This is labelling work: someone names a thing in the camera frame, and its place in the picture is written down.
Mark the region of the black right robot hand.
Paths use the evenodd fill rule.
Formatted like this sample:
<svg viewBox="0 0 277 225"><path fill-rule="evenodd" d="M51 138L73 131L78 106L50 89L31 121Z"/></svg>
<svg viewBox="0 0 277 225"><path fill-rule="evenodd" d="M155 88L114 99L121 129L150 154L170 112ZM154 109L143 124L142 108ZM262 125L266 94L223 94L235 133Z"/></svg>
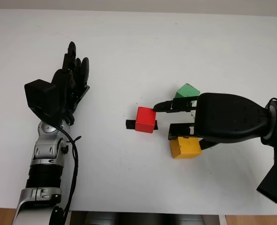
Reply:
<svg viewBox="0 0 277 225"><path fill-rule="evenodd" d="M153 111L195 111L193 123L170 125L168 139L197 137L202 139L205 148L219 143L238 143L265 137L269 135L273 124L269 109L232 94L203 93L199 96L174 98L156 104Z"/></svg>

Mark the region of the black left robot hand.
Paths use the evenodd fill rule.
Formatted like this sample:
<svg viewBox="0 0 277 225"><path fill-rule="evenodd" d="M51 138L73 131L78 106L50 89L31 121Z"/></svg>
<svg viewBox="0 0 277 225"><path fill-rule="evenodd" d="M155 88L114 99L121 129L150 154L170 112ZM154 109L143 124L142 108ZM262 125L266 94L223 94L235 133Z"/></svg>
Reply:
<svg viewBox="0 0 277 225"><path fill-rule="evenodd" d="M62 68L57 70L51 81L59 91L61 119L69 125L74 124L77 105L89 90L89 59L76 57L76 45L70 42L64 55Z"/></svg>

